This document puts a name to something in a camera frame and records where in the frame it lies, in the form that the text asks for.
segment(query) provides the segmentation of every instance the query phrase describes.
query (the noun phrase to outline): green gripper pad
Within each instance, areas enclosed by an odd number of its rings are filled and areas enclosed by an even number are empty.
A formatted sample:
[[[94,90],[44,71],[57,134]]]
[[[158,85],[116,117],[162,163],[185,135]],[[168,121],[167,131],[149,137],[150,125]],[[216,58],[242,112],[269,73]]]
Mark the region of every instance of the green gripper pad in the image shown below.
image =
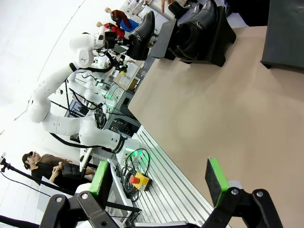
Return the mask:
[[[108,161],[100,161],[89,191],[93,196],[97,197],[101,206],[105,206],[105,202],[109,197],[112,182],[113,177],[110,163]]]
[[[208,159],[205,180],[209,188],[213,206],[216,207],[221,202],[225,192],[230,188],[216,158]]]

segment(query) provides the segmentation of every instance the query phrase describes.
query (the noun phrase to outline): red button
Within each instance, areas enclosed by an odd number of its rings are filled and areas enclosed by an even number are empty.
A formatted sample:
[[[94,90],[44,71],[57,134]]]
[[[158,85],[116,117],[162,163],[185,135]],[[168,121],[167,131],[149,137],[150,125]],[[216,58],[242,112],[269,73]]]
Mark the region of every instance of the red button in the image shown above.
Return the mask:
[[[132,177],[130,177],[129,181],[131,184],[138,184],[140,180],[139,180],[139,178],[132,176]]]

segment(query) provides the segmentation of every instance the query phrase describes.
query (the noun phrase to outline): metal grate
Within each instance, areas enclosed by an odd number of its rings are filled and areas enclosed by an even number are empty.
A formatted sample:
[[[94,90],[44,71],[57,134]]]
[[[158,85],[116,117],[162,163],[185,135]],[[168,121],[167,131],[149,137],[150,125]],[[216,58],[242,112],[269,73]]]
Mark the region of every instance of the metal grate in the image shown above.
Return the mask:
[[[133,138],[138,138],[147,145],[151,158],[148,176],[152,179],[152,184],[134,203],[142,209],[137,222],[186,221],[201,226],[213,207],[142,126]],[[145,152],[141,154],[140,167],[143,172],[146,170]]]

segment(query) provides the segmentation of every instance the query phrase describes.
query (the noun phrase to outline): beige table surface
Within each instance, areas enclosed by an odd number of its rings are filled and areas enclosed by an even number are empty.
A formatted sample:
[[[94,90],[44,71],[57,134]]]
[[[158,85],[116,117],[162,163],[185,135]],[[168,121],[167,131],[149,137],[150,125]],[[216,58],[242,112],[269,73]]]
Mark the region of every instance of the beige table surface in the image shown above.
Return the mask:
[[[235,32],[222,68],[155,60],[129,109],[209,202],[211,156],[247,192],[268,190],[284,227],[304,227],[304,74],[260,63],[266,27]]]

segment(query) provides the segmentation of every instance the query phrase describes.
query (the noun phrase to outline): black mount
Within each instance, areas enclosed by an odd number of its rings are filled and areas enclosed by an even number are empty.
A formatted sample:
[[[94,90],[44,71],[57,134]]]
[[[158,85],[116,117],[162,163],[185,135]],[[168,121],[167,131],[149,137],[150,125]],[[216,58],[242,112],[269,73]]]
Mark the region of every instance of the black mount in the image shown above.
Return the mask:
[[[140,212],[141,210],[138,210],[130,216],[128,222],[132,223]],[[52,196],[40,228],[74,228],[77,222],[86,220],[89,220],[94,228],[119,227],[105,211],[105,207],[102,207],[89,191],[83,191],[69,199],[65,195]]]
[[[220,204],[214,208],[203,228],[224,228],[231,217],[241,217],[248,228],[283,228],[268,191],[229,188]]]
[[[47,205],[40,228],[72,228],[78,221],[84,220],[89,220],[94,228],[118,227],[104,208],[88,191],[75,194],[69,199],[64,195],[54,195]],[[140,211],[130,217],[129,223],[139,213]],[[229,188],[202,228],[225,228],[232,217],[241,217],[248,228],[283,228],[271,197],[264,189],[249,194],[243,189]],[[187,224],[182,225],[182,228],[198,226]]]

